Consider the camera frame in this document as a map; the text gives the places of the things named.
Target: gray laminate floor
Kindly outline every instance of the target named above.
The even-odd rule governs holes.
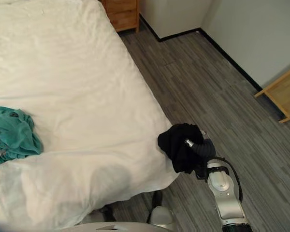
[[[158,43],[142,25],[121,33],[135,63],[172,123],[208,132],[217,154],[241,179],[243,208],[254,231],[290,232],[290,122],[200,34]],[[193,174],[163,190],[178,230],[221,231],[212,193]],[[151,193],[113,204],[119,221],[145,222]]]

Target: black cable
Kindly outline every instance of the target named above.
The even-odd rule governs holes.
[[[213,157],[213,158],[206,159],[206,164],[210,160],[221,160],[221,161],[227,163],[231,167],[231,169],[232,169],[232,171],[234,173],[237,185],[238,185],[238,198],[239,198],[240,202],[242,202],[243,201],[243,191],[242,191],[242,187],[241,187],[241,183],[240,183],[240,178],[238,177],[237,172],[233,168],[232,164],[229,161],[227,161],[225,158],[222,158],[222,157]],[[205,177],[206,176],[207,176],[207,168],[205,168]]]

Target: white wall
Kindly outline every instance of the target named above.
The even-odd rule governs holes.
[[[213,0],[202,29],[262,87],[290,67],[290,0]]]
[[[201,27],[211,0],[140,0],[141,15],[159,38]]]

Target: white duvet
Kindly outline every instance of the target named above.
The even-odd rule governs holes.
[[[0,165],[0,221],[69,227],[170,185],[157,147],[170,122],[102,5],[11,1],[0,4],[0,106],[32,116],[44,152]]]

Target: teal cloth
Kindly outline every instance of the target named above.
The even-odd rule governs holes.
[[[0,164],[42,152],[33,127],[32,118],[21,110],[0,107]]]

